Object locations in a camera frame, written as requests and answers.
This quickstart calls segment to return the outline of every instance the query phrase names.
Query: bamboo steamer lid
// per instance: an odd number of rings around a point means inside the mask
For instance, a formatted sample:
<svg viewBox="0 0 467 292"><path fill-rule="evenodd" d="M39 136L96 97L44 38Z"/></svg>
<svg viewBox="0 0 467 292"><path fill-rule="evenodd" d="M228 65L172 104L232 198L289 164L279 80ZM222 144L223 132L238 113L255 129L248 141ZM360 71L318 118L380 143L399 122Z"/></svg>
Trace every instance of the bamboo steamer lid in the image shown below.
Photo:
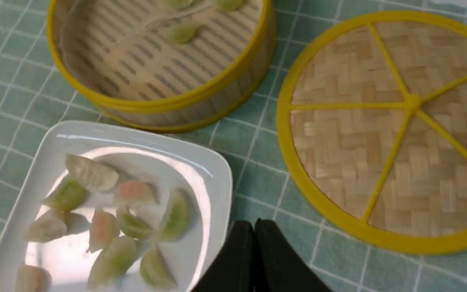
<svg viewBox="0 0 467 292"><path fill-rule="evenodd" d="M259 0L245 0L229 13L212 3L195 0L177 11L159 0L77 1L57 36L62 62L85 87L109 97L145 101L184 94L226 70L259 22ZM163 29L190 21L200 28L189 43L172 44L163 36Z"/></svg>
<svg viewBox="0 0 467 292"><path fill-rule="evenodd" d="M284 159L329 220L408 253L467 248L467 27L378 13L326 32L278 104Z"/></svg>

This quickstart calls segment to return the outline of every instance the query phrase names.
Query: white plate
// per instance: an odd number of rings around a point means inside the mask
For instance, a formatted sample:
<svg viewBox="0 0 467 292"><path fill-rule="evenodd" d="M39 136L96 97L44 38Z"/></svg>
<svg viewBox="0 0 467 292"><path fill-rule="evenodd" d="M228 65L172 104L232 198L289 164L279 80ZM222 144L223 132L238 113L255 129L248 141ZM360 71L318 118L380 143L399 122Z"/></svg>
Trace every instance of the white plate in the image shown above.
<svg viewBox="0 0 467 292"><path fill-rule="evenodd" d="M159 248L174 279L176 291L189 291L206 271L225 240L230 215L232 176L226 160L216 152L144 131L97 124L61 122L46 134L26 177L18 201L0 240L0 292L14 291L17 268L23 262L41 266L52 277L51 292L82 292L97 253L86 253L88 222L98 205L111 207L112 196L92 194L74 213L72 235L47 244L26 243L24 232L35 218L47 211L41 200L67 174L67 153L105 161L119 170L150 181L157 187L158 205L140 210L156 227L165 211L172 188L194 194L193 223L177 242ZM106 292L150 291L138 272L139 261L127 276Z"/></svg>

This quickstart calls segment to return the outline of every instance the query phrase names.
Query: green dumpling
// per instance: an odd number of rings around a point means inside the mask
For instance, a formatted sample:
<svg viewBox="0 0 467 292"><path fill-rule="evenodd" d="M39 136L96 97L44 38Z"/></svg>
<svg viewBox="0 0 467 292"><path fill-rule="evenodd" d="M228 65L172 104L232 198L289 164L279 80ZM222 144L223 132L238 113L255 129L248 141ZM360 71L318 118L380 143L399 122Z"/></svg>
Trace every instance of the green dumpling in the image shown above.
<svg viewBox="0 0 467 292"><path fill-rule="evenodd" d="M162 33L163 36L172 44L185 44L191 41L197 34L199 24L195 22L185 22L183 24L176 24L169 28L165 28Z"/></svg>
<svg viewBox="0 0 467 292"><path fill-rule="evenodd" d="M139 264L139 273L146 284L158 290L171 290L177 287L172 279L157 245L145 253Z"/></svg>
<svg viewBox="0 0 467 292"><path fill-rule="evenodd" d="M137 216L129 212L128 207L121 206L116 210L118 227L127 236L137 240L146 240L152 234L152 228Z"/></svg>
<svg viewBox="0 0 467 292"><path fill-rule="evenodd" d="M127 273L138 257L136 241L128 236L115 238L100 252L89 273L87 289L102 290Z"/></svg>
<svg viewBox="0 0 467 292"><path fill-rule="evenodd" d="M215 7L219 11L234 11L239 8L243 0L215 0Z"/></svg>
<svg viewBox="0 0 467 292"><path fill-rule="evenodd" d="M182 190L171 192L165 214L157 230L156 240L178 239L189 225L189 205Z"/></svg>
<svg viewBox="0 0 467 292"><path fill-rule="evenodd" d="M88 198L88 193L77 181L66 179L43 200L43 205L53 210L70 212Z"/></svg>

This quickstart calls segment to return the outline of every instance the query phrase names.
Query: dumpling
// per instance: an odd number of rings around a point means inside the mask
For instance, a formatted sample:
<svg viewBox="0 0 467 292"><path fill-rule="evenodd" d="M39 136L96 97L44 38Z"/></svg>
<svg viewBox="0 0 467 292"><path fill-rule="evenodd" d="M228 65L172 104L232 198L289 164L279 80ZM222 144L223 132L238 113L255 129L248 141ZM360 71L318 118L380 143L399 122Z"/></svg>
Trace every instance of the dumpling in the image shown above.
<svg viewBox="0 0 467 292"><path fill-rule="evenodd" d="M162 0L163 5L174 9L185 9L190 6L193 0Z"/></svg>
<svg viewBox="0 0 467 292"><path fill-rule="evenodd" d="M234 11L239 8L243 0L215 0L215 7L219 11Z"/></svg>
<svg viewBox="0 0 467 292"><path fill-rule="evenodd" d="M189 225L189 206L182 190L173 190L156 234L156 241L176 240Z"/></svg>
<svg viewBox="0 0 467 292"><path fill-rule="evenodd" d="M45 292L48 288L47 275L43 268L21 264L17 269L15 292Z"/></svg>
<svg viewBox="0 0 467 292"><path fill-rule="evenodd" d="M158 290L172 290L178 286L172 279L157 245L152 245L139 264L139 273L146 284Z"/></svg>
<svg viewBox="0 0 467 292"><path fill-rule="evenodd" d="M101 290L127 273L138 257L135 240L128 236L116 237L96 258L88 279L88 290Z"/></svg>
<svg viewBox="0 0 467 292"><path fill-rule="evenodd" d="M94 253L106 248L119 235L120 229L115 216L98 207L95 209L91 227L89 227L89 248L87 251Z"/></svg>
<svg viewBox="0 0 467 292"><path fill-rule="evenodd" d="M116 210L116 218L120 230L128 236L137 240L146 240L152 234L152 228L137 216L131 214L125 206Z"/></svg>
<svg viewBox="0 0 467 292"><path fill-rule="evenodd" d="M65 164L70 176L92 192L111 190L118 182L118 173L97 161L77 155L66 155Z"/></svg>
<svg viewBox="0 0 467 292"><path fill-rule="evenodd" d="M46 243L61 238L68 232L65 220L63 212L49 210L30 225L24 240Z"/></svg>
<svg viewBox="0 0 467 292"><path fill-rule="evenodd" d="M138 180L129 180L119 185L113 199L115 206L124 205L131 208L139 208L153 202L152 189Z"/></svg>
<svg viewBox="0 0 467 292"><path fill-rule="evenodd" d="M42 203L53 210L70 212L87 198L88 192L77 181L65 179Z"/></svg>
<svg viewBox="0 0 467 292"><path fill-rule="evenodd" d="M185 44L194 38L198 28L199 24L195 22L186 22L165 28L162 33L172 44Z"/></svg>

